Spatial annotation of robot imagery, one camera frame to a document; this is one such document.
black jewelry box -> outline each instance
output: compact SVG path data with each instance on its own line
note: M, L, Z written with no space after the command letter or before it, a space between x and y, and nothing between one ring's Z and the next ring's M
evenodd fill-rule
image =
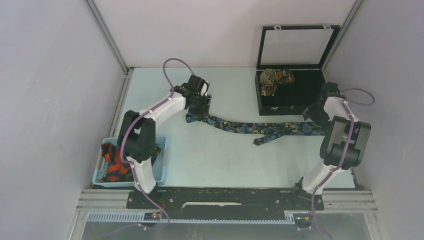
M260 116L301 115L318 97L324 79L322 67L334 45L338 25L264 26L256 63L256 96ZM278 84L274 95L261 95L265 69L289 69L294 82Z

blue plastic basket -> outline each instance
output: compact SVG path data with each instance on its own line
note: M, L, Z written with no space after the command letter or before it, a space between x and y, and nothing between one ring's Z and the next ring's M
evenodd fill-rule
M102 144L113 144L118 145L117 137L108 137L105 138ZM156 136L156 146L161 148L159 155L154 161L152 166L153 177L156 180L158 185L165 184L165 173L166 173L166 165L167 165L167 151L168 151L168 141L166 136L157 135ZM119 181L119 182L101 182L101 179L106 176L108 172L108 168L110 166L110 162L106 161L104 158L101 159L101 164L99 169L94 170L94 175L92 179L92 183L95 185L100 185L106 188L113 187L132 187L134 186L133 181Z

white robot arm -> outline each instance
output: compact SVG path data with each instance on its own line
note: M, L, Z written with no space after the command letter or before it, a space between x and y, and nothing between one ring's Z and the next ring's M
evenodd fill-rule
M165 97L155 104L154 110L145 109L139 112L125 113L119 132L118 144L121 145L124 135L130 124L140 114L148 112L131 130L124 146L127 161L132 162L133 173L138 182L134 186L140 191L150 193L156 186L153 176L151 160L156 146L156 129L172 115L188 109L192 115L207 116L211 104L211 95L208 95L209 82L195 75L191 75L187 83L174 88L171 97Z
M350 167L357 167L363 158L371 132L371 125L355 117L346 97L340 94L337 84L328 82L323 86L320 97L303 113L315 123L327 129L321 144L321 160L303 179L301 189L308 194L320 195L324 187L337 175ZM348 131L353 122L353 132L348 140ZM349 141L344 152L346 141Z

white wall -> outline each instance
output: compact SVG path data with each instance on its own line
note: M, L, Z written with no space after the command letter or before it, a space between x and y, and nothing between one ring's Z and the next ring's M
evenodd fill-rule
M123 72L82 0L2 1L0 239L65 239Z
M126 63L256 66L262 26L338 24L355 0L97 0ZM170 62L169 66L181 65Z
M375 94L373 106L352 109L371 123L361 180L392 240L424 235L423 63L424 1L368 0L325 70L340 89Z

open lid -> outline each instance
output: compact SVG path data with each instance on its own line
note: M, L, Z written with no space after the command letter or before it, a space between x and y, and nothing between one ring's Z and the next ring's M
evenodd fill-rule
M264 26L256 69L321 69L338 25Z

